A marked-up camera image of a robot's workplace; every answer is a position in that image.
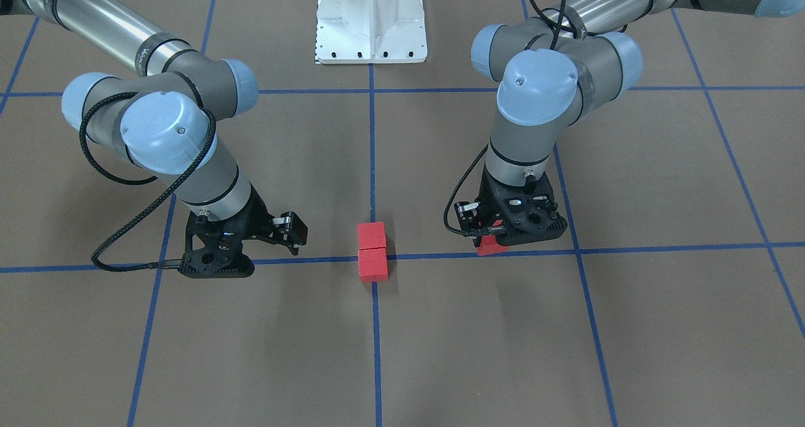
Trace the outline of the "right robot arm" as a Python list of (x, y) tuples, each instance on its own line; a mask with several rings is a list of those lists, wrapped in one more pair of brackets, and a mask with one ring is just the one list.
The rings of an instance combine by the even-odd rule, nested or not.
[[(31, 15), (88, 40), (137, 74), (78, 75), (61, 100), (89, 165), (124, 186), (166, 188), (93, 250), (107, 272), (178, 270), (190, 278), (245, 278), (243, 242), (273, 243), (274, 217), (218, 136), (218, 123), (258, 101), (258, 81), (236, 59), (211, 60), (119, 0), (2, 0), (3, 15)], [(189, 208), (176, 260), (110, 264), (103, 254), (170, 197)]]

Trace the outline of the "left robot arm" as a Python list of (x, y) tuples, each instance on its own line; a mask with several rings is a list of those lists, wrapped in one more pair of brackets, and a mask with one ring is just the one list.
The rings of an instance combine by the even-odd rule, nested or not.
[(480, 248), (564, 234), (567, 220), (545, 175), (556, 140), (636, 84), (642, 52), (622, 30), (670, 8), (788, 17), (802, 11), (803, 0), (561, 0), (516, 26), (481, 29), (471, 61), (475, 71), (497, 82), (497, 112), (479, 157), (484, 169), (478, 196), (449, 204), (460, 235)]

